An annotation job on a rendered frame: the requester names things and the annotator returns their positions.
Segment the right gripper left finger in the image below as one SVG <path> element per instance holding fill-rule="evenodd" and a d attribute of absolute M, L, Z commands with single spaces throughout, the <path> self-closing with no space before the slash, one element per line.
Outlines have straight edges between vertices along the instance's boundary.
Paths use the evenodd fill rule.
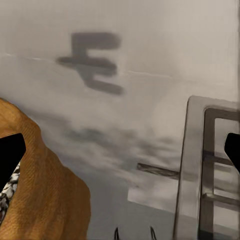
<path fill-rule="evenodd" d="M 0 193 L 10 181 L 25 152 L 25 140 L 21 133 L 0 138 Z"/>

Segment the popcorn bag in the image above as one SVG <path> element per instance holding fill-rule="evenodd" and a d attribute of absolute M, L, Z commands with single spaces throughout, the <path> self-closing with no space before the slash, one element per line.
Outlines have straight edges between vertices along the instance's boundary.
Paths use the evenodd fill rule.
<path fill-rule="evenodd" d="M 63 240 L 68 188 L 57 154 L 18 106 L 0 97 L 0 139 L 21 133 L 26 152 L 16 190 L 0 223 L 0 240 Z"/>

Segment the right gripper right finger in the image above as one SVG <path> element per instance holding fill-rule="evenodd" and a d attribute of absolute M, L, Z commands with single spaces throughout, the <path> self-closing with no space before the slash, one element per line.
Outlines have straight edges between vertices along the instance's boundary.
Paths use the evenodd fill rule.
<path fill-rule="evenodd" d="M 224 151 L 240 172 L 240 134 L 229 133 L 227 135 Z"/>

